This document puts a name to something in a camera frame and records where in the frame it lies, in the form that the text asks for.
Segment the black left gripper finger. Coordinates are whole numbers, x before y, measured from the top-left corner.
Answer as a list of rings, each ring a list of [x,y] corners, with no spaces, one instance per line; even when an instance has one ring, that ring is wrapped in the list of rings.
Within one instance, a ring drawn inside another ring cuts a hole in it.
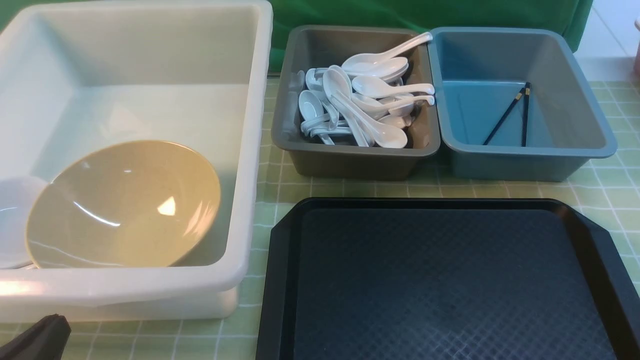
[[[0,347],[2,360],[61,360],[71,334],[65,316],[42,317],[23,333]]]

